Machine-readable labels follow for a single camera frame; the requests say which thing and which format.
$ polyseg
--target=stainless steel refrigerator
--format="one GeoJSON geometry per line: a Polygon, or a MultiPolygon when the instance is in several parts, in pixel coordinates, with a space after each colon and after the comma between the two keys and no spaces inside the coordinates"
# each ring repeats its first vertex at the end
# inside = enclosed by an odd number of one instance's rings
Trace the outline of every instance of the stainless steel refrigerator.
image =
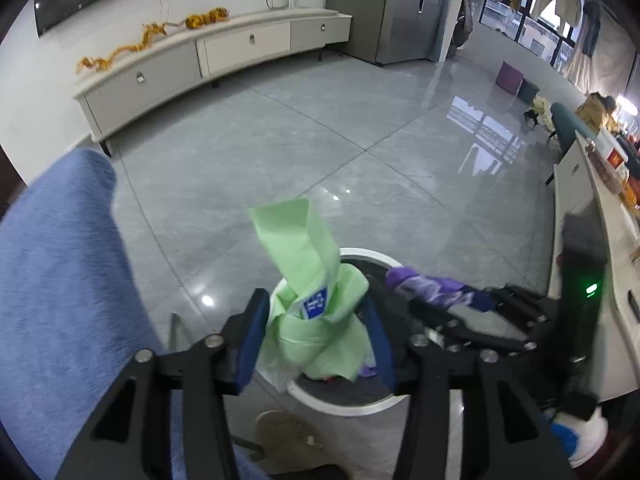
{"type": "Polygon", "coordinates": [[[432,52],[444,0],[326,0],[329,9],[351,14],[344,52],[377,64],[438,60],[432,52]]]}

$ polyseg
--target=yellow jacket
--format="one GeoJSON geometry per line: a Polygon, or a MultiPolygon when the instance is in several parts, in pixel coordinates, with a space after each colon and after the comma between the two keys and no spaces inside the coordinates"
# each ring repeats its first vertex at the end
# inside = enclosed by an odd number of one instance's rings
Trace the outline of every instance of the yellow jacket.
{"type": "Polygon", "coordinates": [[[600,133],[600,127],[606,125],[609,119],[604,104],[596,94],[590,94],[587,100],[576,108],[575,114],[595,134],[600,133]]]}

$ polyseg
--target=sticker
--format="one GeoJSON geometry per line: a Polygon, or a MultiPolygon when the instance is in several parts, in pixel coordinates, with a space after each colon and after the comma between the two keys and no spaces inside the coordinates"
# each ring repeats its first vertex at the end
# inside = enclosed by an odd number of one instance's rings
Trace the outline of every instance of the sticker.
{"type": "Polygon", "coordinates": [[[306,298],[302,306],[305,309],[307,319],[320,316],[326,308],[326,287],[321,288],[315,294],[306,298]]]}

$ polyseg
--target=green chair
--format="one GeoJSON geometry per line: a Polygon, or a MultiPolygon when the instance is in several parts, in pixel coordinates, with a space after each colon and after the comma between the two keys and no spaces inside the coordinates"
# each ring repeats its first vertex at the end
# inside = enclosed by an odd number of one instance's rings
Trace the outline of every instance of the green chair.
{"type": "MultiPolygon", "coordinates": [[[[562,103],[553,103],[551,105],[551,121],[553,122],[556,130],[549,135],[546,142],[549,142],[551,137],[557,135],[558,143],[562,150],[562,156],[569,151],[569,148],[574,143],[576,130],[580,132],[585,139],[596,139],[596,134],[593,133],[572,110],[562,103]]],[[[546,180],[546,184],[550,184],[553,179],[554,175],[552,173],[546,180]]]]}

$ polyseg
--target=screw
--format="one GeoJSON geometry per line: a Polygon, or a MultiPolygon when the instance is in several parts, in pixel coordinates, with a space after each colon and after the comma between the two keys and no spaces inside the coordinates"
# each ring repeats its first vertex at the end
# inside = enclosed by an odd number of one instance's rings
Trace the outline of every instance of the screw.
{"type": "Polygon", "coordinates": [[[207,348],[218,348],[225,343],[225,339],[220,334],[211,334],[204,339],[204,346],[207,348]]]}
{"type": "Polygon", "coordinates": [[[138,350],[136,352],[136,361],[139,363],[148,363],[151,361],[151,358],[154,356],[154,353],[149,350],[149,348],[143,348],[142,350],[138,350]]]}
{"type": "Polygon", "coordinates": [[[427,346],[429,344],[429,338],[424,334],[414,334],[411,336],[412,346],[427,346]]]}
{"type": "Polygon", "coordinates": [[[485,348],[480,352],[480,358],[485,363],[496,363],[498,361],[498,352],[485,348]]]}

